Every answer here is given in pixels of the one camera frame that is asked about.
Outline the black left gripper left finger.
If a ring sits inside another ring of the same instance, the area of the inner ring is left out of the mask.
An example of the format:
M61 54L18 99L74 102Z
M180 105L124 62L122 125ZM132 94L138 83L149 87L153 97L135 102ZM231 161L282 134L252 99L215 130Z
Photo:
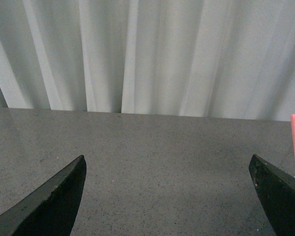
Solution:
M80 155L36 190L0 215L0 236L68 236L86 179Z

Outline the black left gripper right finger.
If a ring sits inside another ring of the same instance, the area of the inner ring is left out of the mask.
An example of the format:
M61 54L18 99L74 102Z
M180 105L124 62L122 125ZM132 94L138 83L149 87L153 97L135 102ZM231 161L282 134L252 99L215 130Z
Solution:
M255 154L249 173L275 234L295 236L295 177Z

